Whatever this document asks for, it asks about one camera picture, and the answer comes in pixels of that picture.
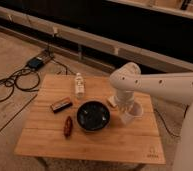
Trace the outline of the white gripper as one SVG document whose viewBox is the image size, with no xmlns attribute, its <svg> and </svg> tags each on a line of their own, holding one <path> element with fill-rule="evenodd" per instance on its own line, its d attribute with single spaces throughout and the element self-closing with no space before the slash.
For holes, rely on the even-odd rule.
<svg viewBox="0 0 193 171">
<path fill-rule="evenodd" d="M 128 111 L 133 106 L 134 93 L 132 91 L 117 90 L 114 100 L 120 111 Z"/>
</svg>

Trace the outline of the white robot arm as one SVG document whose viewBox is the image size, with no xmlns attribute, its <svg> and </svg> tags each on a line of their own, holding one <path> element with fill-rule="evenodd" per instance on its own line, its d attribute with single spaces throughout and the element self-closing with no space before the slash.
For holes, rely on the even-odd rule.
<svg viewBox="0 0 193 171">
<path fill-rule="evenodd" d="M 129 62 L 109 77 L 116 90 L 114 99 L 125 115 L 132 113 L 134 92 L 146 93 L 188 105 L 172 171 L 193 171 L 193 72 L 142 74 L 139 66 Z"/>
</svg>

